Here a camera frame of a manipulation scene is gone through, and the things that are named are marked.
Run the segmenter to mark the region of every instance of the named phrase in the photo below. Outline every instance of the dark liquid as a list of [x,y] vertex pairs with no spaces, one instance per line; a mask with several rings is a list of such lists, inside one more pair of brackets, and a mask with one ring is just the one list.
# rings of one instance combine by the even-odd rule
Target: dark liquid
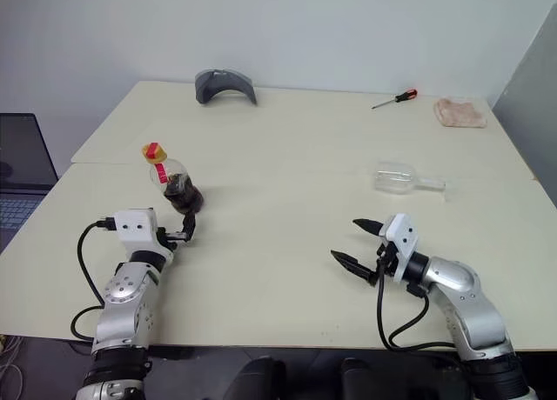
[[168,177],[164,196],[172,203],[172,207],[183,215],[192,211],[198,213],[203,205],[203,196],[191,182],[190,176],[183,179],[183,174]]

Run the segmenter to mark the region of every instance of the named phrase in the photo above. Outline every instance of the floor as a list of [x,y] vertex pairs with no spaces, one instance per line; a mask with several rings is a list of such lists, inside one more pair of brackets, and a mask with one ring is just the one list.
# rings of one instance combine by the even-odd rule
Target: floor
[[[87,347],[51,339],[25,339],[16,360],[25,376],[20,400],[72,399],[91,363],[88,356],[74,350],[87,352]],[[466,386],[453,367],[445,368],[444,363],[433,364],[430,359],[401,357],[383,350],[223,347],[191,348],[188,355],[187,359],[180,360],[153,359],[152,372],[145,379],[147,400],[221,399],[240,369],[253,358],[262,356],[286,363],[292,392],[288,398],[293,400],[333,400],[338,382],[336,370],[345,357],[367,361],[377,371],[378,378],[392,387],[392,399],[466,397]],[[17,375],[6,375],[2,400],[15,399],[17,389]]]

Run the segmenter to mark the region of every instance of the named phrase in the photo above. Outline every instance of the soy sauce bottle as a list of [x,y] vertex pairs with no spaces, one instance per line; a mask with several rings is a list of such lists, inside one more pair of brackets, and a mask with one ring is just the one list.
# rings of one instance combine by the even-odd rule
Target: soy sauce bottle
[[172,207],[183,215],[199,212],[203,196],[191,182],[185,167],[175,159],[168,158],[157,142],[145,145],[142,151],[151,164],[151,181],[163,192]]

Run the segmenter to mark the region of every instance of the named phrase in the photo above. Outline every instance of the laptop keyboard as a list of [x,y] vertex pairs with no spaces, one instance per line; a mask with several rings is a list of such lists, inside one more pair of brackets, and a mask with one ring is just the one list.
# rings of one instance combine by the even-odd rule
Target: laptop keyboard
[[41,200],[0,199],[0,229],[18,230]]

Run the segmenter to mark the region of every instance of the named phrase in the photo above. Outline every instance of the red screwdriver handle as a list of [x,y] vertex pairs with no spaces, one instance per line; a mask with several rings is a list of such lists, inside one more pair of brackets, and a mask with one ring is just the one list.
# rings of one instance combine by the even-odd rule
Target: red screwdriver handle
[[416,98],[417,95],[418,95],[418,91],[416,89],[411,89],[398,96],[395,96],[394,101],[397,103],[405,102],[406,100],[412,100],[413,98]]

